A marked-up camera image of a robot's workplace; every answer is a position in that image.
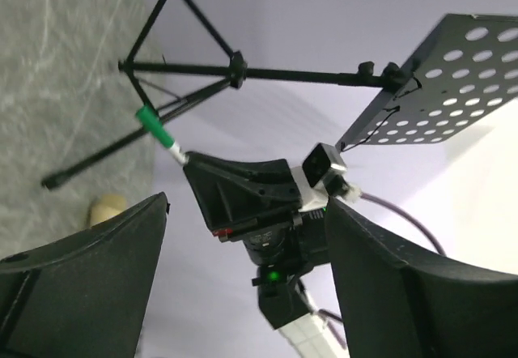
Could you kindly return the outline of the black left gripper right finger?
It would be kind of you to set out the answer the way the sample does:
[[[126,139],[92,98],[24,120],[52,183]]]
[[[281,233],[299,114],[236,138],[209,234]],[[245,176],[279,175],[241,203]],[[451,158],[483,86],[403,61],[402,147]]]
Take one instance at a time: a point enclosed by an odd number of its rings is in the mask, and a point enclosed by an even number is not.
[[[515,275],[436,254],[336,199],[325,234],[351,356],[516,356]]]

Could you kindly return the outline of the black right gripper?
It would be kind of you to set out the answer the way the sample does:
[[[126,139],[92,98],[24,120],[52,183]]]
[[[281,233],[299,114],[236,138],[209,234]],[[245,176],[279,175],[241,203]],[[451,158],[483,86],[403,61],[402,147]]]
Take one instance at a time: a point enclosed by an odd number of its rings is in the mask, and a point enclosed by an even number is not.
[[[241,241],[254,265],[254,287],[297,280],[329,262],[324,207],[296,212],[302,198],[285,159],[224,160],[186,153],[185,177],[206,226],[221,242]]]

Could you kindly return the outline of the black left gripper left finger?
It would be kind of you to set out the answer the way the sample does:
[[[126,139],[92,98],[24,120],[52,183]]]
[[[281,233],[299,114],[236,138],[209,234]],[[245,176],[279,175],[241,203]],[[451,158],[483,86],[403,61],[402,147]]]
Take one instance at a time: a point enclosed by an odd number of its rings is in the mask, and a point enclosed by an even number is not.
[[[3,357],[134,356],[168,213],[165,194],[1,260]]]

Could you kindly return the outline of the green capped whiteboard marker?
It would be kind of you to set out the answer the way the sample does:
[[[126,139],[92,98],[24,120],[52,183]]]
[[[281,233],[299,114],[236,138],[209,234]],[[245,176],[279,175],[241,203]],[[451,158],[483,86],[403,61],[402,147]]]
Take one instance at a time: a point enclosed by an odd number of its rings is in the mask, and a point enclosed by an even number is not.
[[[135,117],[141,123],[144,130],[148,131],[164,149],[169,151],[180,166],[185,166],[188,163],[188,157],[182,151],[180,144],[166,131],[159,117],[155,115],[150,107],[142,106],[135,113]]]

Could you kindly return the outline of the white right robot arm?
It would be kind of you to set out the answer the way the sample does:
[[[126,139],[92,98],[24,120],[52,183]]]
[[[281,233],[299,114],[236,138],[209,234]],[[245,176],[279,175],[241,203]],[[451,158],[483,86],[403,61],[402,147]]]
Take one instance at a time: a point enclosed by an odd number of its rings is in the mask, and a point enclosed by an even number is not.
[[[346,165],[317,144],[304,162],[239,162],[190,151],[183,172],[206,226],[221,242],[240,242],[257,275],[259,310],[301,357],[345,357],[345,344],[315,307],[302,277],[329,262],[325,208],[347,197]]]

